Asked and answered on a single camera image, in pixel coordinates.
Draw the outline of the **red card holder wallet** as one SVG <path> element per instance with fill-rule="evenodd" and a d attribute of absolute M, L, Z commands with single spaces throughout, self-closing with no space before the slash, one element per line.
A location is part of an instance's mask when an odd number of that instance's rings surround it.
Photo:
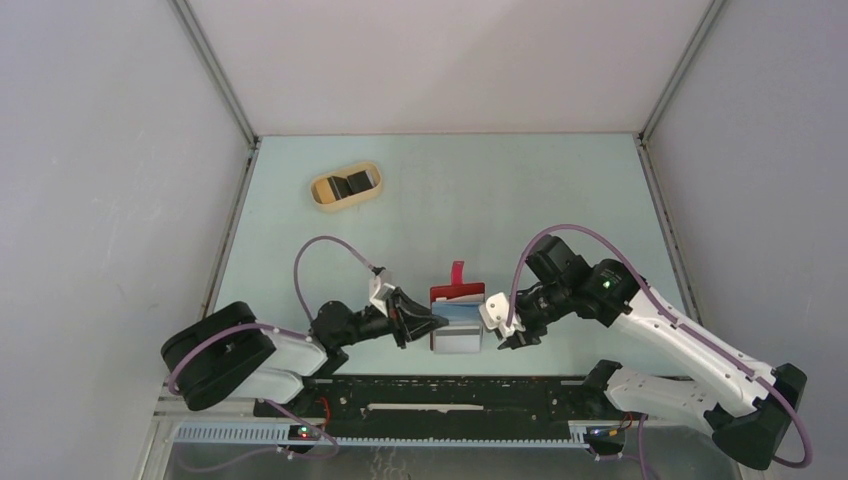
<path fill-rule="evenodd" d="M 485 300 L 483 282 L 464 280 L 465 262 L 452 263 L 449 281 L 431 286 L 430 307 L 448 324 L 430 334 L 430 350 L 434 354 L 477 354 L 482 350 L 484 326 L 479 308 Z"/>

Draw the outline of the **beige oval tray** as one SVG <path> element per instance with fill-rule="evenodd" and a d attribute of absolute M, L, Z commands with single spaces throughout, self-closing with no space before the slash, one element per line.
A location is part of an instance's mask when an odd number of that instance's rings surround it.
<path fill-rule="evenodd" d="M 339 176 L 339 177 L 345 177 L 346 178 L 347 176 L 349 176 L 353 173 L 356 173 L 358 171 L 362 171 L 362 170 L 367 170 L 367 171 L 370 172 L 371 177 L 374 181 L 374 188 L 373 189 L 365 191 L 365 192 L 360 193 L 360 194 L 356 194 L 356 195 L 351 194 L 350 196 L 348 196 L 344 199 L 341 199 L 341 200 L 339 200 L 335 203 L 329 204 L 329 205 L 318 204 L 316 202 L 316 200 L 314 199 L 313 184 L 317 179 L 323 178 L 323 177 L 329 177 L 329 176 Z M 334 212 L 338 212 L 340 210 L 351 208 L 351 207 L 356 206 L 358 204 L 361 204 L 365 201 L 372 200 L 372 199 L 378 197 L 383 191 L 383 186 L 384 186 L 383 176 L 382 176 L 382 173 L 381 173 L 379 167 L 371 161 L 362 161 L 362 162 L 351 164 L 351 165 L 348 165 L 348 166 L 345 166 L 345 167 L 337 168 L 337 169 L 335 169 L 331 172 L 328 172 L 328 173 L 318 175 L 310 183 L 309 190 L 310 190 L 310 194 L 311 194 L 313 203 L 319 210 L 321 210 L 325 213 L 334 213 Z"/>

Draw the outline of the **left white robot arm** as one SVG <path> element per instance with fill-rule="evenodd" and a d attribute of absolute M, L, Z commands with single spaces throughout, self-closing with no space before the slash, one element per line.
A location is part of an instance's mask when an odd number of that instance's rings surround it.
<path fill-rule="evenodd" d="M 236 301 L 173 335 L 160 355 L 169 391 L 191 411 L 251 398 L 299 417 L 316 403 L 308 381 L 335 373 L 349 359 L 347 347 L 389 337 L 405 348 L 448 323 L 398 287 L 358 311 L 328 301 L 305 333 L 261 323 L 247 303 Z"/>

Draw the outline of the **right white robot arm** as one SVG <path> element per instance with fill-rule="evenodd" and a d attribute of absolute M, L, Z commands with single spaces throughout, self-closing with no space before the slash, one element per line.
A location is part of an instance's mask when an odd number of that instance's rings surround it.
<path fill-rule="evenodd" d="M 520 263 L 536 283 L 494 294 L 479 309 L 501 348 L 538 345 L 550 324 L 575 315 L 643 342 L 686 375 L 671 380 L 601 360 L 581 392 L 588 414 L 606 418 L 618 409 L 685 425 L 754 470 L 811 463 L 811 442 L 798 426 L 797 412 L 807 376 L 797 366 L 772 366 L 721 340 L 666 301 L 621 253 L 589 265 L 560 237 L 545 233 L 526 247 Z M 789 461 L 777 451 L 795 426 L 804 453 L 801 460 Z"/>

